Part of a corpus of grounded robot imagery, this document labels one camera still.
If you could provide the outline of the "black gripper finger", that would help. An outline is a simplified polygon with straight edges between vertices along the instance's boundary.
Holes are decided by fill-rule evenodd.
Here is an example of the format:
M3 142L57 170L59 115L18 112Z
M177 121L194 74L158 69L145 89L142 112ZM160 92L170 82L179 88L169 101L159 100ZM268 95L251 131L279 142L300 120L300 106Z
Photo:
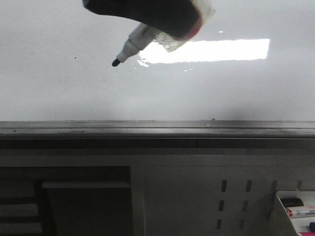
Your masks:
M202 16L190 0L84 0L98 15L132 19L177 39L190 39L201 28Z

